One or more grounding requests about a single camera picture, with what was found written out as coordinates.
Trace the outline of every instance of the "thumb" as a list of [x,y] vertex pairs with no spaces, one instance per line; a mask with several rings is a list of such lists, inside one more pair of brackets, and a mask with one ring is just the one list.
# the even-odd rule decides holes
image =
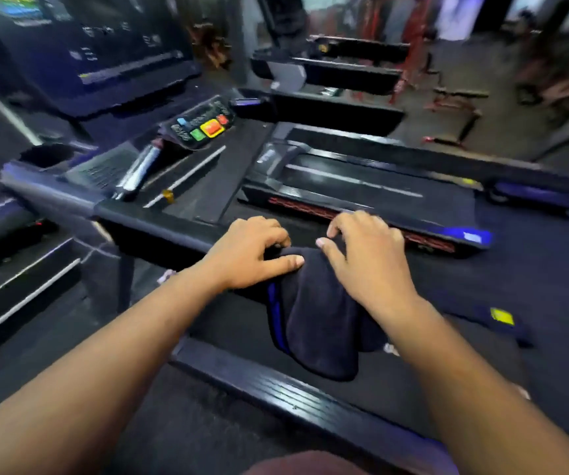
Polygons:
[[279,275],[299,269],[304,264],[302,255],[286,255],[267,260],[262,265],[263,279],[269,280]]
[[329,238],[318,238],[315,244],[324,252],[333,270],[335,270],[336,275],[345,268],[346,257],[340,249],[337,248],[333,240]]

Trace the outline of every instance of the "red button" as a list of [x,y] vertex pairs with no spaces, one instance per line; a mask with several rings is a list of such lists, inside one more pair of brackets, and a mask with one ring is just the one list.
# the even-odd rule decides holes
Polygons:
[[215,119],[211,119],[207,123],[201,125],[201,129],[208,135],[212,136],[221,129],[221,124]]

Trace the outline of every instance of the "left hand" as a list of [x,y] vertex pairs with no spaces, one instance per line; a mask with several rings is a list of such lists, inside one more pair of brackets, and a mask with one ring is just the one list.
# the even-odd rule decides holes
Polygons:
[[289,233],[277,220],[264,216],[238,219],[199,265],[219,283],[221,290],[249,287],[302,266],[304,258],[300,255],[265,261],[265,249],[275,244],[291,245]]

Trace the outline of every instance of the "screen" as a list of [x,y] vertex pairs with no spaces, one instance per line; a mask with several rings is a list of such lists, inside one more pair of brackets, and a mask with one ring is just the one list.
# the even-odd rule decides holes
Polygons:
[[71,116],[199,74],[165,0],[0,0],[0,41],[18,73]]

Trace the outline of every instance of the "forearm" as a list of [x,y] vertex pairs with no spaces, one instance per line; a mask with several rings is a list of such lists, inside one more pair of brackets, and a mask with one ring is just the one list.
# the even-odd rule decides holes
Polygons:
[[569,473],[569,437],[418,300],[384,327],[415,368],[461,473]]
[[99,468],[170,351],[217,294],[199,270],[175,275],[0,405],[0,474]]

